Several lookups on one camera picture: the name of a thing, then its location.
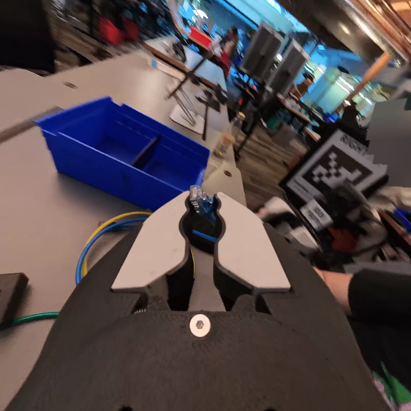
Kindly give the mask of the red bag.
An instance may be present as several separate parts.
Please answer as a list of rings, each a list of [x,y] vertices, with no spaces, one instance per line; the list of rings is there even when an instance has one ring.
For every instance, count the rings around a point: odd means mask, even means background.
[[[127,41],[135,42],[139,38],[139,30],[136,23],[130,18],[122,17],[124,24],[124,39]]]
[[[99,18],[99,35],[102,40],[113,46],[123,44],[125,40],[125,32],[104,17]]]

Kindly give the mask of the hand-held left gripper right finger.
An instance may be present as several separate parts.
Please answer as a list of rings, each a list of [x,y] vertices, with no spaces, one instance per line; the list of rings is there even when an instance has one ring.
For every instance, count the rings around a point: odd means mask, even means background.
[[[223,192],[214,195],[214,216],[213,282],[224,309],[231,311],[242,295],[257,301],[265,294],[290,293],[290,281],[261,219]]]

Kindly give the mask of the glass bottle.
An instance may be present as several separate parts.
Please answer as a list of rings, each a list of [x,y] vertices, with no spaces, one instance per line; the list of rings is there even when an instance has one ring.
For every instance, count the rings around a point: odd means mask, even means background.
[[[214,148],[213,154],[217,158],[224,158],[228,149],[233,147],[237,141],[237,137],[241,133],[242,125],[245,120],[243,112],[238,112],[236,116],[224,127],[220,139]]]

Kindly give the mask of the person's printed pants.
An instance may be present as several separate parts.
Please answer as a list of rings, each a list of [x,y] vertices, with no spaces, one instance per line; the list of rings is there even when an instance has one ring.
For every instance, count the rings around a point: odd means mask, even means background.
[[[380,362],[382,372],[372,371],[373,382],[378,392],[392,411],[411,410],[411,392],[397,378],[392,376],[385,364]]]

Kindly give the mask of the blue plastic bin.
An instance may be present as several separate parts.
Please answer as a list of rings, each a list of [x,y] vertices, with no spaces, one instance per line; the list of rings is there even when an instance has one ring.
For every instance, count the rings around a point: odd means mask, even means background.
[[[111,97],[35,122],[58,172],[141,208],[203,183],[208,148]]]

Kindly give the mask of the grey monitor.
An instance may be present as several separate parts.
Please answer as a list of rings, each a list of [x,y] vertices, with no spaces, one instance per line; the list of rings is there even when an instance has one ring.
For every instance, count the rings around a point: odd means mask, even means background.
[[[269,24],[262,22],[253,34],[241,64],[242,71],[257,82],[269,75],[284,36]]]
[[[292,39],[282,56],[282,61],[267,80],[267,90],[271,91],[273,96],[286,95],[309,59],[310,55],[305,49]]]

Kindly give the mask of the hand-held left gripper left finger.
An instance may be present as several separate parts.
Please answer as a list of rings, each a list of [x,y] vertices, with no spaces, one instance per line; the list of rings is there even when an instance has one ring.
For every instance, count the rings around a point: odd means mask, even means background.
[[[161,297],[171,310],[188,311],[195,274],[189,194],[179,194],[145,220],[111,285],[113,292]]]

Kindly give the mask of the black network switch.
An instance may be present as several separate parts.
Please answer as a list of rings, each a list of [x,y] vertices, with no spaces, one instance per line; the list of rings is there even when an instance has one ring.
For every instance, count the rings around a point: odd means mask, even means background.
[[[28,285],[24,273],[0,275],[0,329],[11,326]]]

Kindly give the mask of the black mesh office chair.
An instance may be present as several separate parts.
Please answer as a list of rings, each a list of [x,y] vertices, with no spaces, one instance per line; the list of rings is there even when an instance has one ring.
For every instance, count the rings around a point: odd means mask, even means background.
[[[43,1],[0,2],[0,65],[55,73],[55,42]]]

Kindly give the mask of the white base metal stand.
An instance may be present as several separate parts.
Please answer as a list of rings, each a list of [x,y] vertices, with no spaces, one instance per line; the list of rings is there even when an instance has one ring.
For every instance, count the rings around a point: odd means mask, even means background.
[[[182,70],[171,75],[165,99],[176,103],[170,118],[205,140],[209,115],[212,111],[220,113],[225,103],[225,81],[220,81],[223,72],[207,55],[198,55],[186,47],[184,51],[186,60],[181,62]]]

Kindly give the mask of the person's right forearm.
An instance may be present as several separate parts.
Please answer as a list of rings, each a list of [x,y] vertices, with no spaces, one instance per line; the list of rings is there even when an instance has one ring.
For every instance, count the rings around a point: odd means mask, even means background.
[[[356,274],[315,270],[348,316],[410,327],[410,275],[368,269]]]

